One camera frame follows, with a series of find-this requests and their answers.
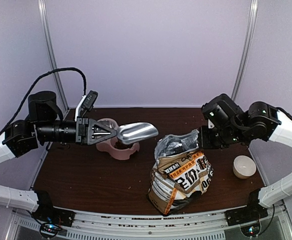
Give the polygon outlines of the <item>metal scoop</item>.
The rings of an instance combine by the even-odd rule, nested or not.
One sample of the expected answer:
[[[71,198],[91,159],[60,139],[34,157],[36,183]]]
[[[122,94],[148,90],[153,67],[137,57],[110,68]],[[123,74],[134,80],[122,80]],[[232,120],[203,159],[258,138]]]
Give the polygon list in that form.
[[[122,143],[129,145],[159,134],[158,129],[148,122],[135,122],[121,125],[117,128],[117,135],[115,136]]]

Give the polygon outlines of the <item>pet food bag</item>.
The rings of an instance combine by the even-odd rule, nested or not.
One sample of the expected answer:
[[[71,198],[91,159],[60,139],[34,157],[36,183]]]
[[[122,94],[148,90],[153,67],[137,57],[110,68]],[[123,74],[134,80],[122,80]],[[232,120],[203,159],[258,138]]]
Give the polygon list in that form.
[[[157,142],[147,199],[163,216],[178,212],[209,188],[214,170],[199,148],[198,137],[194,129]]]

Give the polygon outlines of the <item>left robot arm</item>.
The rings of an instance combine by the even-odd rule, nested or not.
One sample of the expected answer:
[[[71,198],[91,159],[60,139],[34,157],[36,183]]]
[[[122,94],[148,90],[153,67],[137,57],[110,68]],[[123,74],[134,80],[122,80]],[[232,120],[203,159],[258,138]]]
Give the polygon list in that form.
[[[0,164],[19,158],[48,142],[94,145],[116,136],[116,131],[99,121],[82,116],[65,120],[56,94],[40,91],[28,98],[25,120],[8,124],[0,134]],[[58,212],[45,191],[21,190],[0,185],[0,205],[38,214],[53,222]]]

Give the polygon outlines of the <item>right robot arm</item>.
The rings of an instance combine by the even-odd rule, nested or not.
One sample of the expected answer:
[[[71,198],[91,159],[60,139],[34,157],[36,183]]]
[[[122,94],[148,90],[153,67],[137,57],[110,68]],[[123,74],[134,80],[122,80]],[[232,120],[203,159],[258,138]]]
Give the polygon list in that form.
[[[253,140],[272,141],[292,148],[292,116],[280,107],[262,101],[252,103],[243,111],[227,94],[222,93],[201,108],[207,125],[199,128],[201,150],[227,148],[232,144],[249,146]],[[292,195],[292,172],[277,182],[250,193],[248,206],[242,210],[245,220],[252,221],[261,207]]]

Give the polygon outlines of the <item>pink double pet feeder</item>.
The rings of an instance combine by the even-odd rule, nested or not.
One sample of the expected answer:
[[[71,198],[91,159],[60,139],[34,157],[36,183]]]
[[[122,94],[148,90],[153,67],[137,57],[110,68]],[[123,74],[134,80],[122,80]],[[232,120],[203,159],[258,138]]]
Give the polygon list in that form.
[[[119,161],[129,160],[130,157],[140,150],[139,143],[123,144],[116,137],[96,144],[96,148],[100,152],[108,153],[112,158]]]

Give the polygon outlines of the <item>brown pet food kibble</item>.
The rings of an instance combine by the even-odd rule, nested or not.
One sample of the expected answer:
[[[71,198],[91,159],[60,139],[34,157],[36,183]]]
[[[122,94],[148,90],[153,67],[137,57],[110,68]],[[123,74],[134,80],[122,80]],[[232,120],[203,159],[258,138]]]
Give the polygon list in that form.
[[[133,146],[133,144],[124,144],[121,141],[116,141],[114,144],[114,148],[117,150],[130,149],[132,146]]]

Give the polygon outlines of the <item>steel bowl insert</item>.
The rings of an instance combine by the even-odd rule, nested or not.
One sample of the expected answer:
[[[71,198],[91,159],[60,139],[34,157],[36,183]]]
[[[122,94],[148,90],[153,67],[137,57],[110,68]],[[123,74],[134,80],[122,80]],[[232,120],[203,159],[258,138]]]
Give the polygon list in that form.
[[[102,118],[99,119],[98,122],[100,122],[101,124],[111,128],[111,129],[117,129],[118,128],[118,124],[114,119],[111,118]]]

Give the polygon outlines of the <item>beige ceramic bowl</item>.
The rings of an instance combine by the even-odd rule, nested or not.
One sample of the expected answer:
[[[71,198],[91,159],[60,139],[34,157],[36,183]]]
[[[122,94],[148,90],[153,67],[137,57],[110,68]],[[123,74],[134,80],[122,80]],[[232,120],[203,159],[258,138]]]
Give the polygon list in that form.
[[[248,156],[239,155],[233,161],[233,173],[239,179],[247,179],[256,173],[256,164]]]

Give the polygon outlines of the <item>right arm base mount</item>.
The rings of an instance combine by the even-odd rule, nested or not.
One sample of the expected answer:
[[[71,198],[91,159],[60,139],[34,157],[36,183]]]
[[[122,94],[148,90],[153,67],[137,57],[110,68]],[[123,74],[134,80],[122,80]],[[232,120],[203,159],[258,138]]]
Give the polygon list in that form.
[[[225,212],[228,226],[241,225],[241,233],[248,238],[257,238],[262,233],[260,220],[268,216],[267,208],[259,204],[260,188],[252,191],[248,203],[244,207],[234,208]]]

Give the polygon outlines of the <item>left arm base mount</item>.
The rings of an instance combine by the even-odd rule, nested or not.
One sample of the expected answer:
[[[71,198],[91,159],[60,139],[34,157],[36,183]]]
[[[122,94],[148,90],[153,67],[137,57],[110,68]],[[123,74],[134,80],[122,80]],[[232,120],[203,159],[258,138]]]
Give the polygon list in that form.
[[[63,230],[63,227],[71,227],[75,218],[75,212],[54,207],[49,194],[43,190],[35,190],[38,200],[38,208],[30,211],[31,217],[40,225],[39,233],[45,239],[52,239]]]

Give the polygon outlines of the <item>right aluminium frame post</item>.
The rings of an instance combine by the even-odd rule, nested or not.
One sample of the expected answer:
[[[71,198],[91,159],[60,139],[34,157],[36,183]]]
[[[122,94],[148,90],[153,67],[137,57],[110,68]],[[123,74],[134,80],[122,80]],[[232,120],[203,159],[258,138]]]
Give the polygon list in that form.
[[[256,27],[256,20],[257,20],[257,14],[258,14],[258,0],[251,0],[250,1],[250,8],[249,8],[249,15],[248,15],[248,21],[246,26],[246,33],[245,33],[245,39],[244,39],[244,45],[242,49],[241,59],[239,62],[239,68],[237,71],[235,84],[232,90],[231,99],[233,101],[236,101],[241,83],[243,81],[244,72],[246,69],[248,57],[249,57],[249,51],[251,49],[251,44],[253,42],[255,27]]]

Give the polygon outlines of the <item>aluminium frame post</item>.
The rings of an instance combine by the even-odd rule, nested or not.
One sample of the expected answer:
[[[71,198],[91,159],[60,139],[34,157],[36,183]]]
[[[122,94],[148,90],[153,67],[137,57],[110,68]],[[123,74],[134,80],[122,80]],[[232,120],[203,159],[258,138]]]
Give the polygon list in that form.
[[[256,27],[256,20],[257,20],[257,14],[258,14],[258,0],[251,0],[250,1],[250,8],[249,8],[249,15],[248,15],[248,21],[246,26],[246,33],[245,33],[245,39],[244,39],[244,45],[242,49],[241,59],[239,62],[239,68],[237,71],[235,84],[232,90],[231,99],[233,101],[236,101],[241,83],[243,81],[244,72],[246,69],[248,57],[249,57],[249,51],[251,49],[251,44],[253,42],[255,27]]]
[[[39,14],[40,14],[42,26],[43,26],[43,32],[45,36],[50,67],[51,67],[51,70],[55,70],[57,68],[57,62],[56,62],[56,58],[54,54],[53,42],[51,39],[51,33],[50,33],[50,28],[49,28],[46,1],[38,0],[38,7],[39,7]],[[61,100],[62,111],[66,112],[67,110],[69,110],[69,106],[68,106],[65,92],[61,83],[60,75],[59,73],[54,73],[53,76],[54,76],[54,81],[57,87],[57,93]]]

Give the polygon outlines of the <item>left aluminium frame post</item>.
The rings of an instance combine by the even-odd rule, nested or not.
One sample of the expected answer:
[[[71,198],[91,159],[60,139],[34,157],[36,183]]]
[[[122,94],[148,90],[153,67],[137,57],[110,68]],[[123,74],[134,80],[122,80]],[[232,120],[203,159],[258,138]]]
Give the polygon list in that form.
[[[42,26],[43,26],[43,32],[45,36],[50,67],[51,67],[51,70],[55,70],[57,68],[57,62],[56,62],[56,58],[54,54],[53,42],[51,39],[51,33],[50,33],[50,28],[49,28],[46,1],[38,0],[38,7],[39,7],[39,14],[40,14]],[[60,75],[59,73],[54,73],[53,76],[54,76],[54,81],[57,87],[57,93],[61,100],[62,111],[66,112],[67,110],[69,110],[69,106],[68,106],[65,92],[61,83]]]

